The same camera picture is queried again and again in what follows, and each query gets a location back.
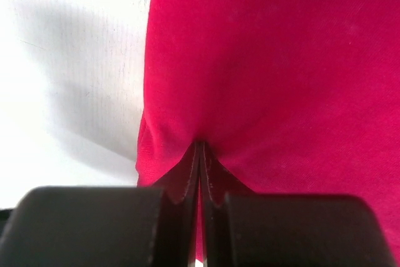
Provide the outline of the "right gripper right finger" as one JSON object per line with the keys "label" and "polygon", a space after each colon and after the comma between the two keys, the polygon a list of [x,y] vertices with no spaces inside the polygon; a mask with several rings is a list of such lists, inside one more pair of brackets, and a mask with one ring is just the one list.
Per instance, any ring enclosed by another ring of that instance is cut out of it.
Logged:
{"label": "right gripper right finger", "polygon": [[345,194],[259,194],[199,148],[206,266],[395,266],[376,215]]}

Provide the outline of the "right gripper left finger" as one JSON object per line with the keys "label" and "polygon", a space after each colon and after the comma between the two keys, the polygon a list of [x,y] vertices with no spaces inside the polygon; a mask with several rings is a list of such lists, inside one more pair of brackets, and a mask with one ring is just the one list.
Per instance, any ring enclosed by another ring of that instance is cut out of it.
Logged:
{"label": "right gripper left finger", "polygon": [[2,266],[194,266],[199,145],[147,187],[46,186],[1,214]]}

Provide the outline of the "magenta t shirt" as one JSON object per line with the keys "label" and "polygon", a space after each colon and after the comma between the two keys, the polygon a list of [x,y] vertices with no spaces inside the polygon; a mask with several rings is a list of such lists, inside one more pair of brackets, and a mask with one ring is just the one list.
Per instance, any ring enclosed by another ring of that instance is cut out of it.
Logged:
{"label": "magenta t shirt", "polygon": [[194,140],[261,193],[346,193],[399,256],[399,0],[151,0],[138,183]]}

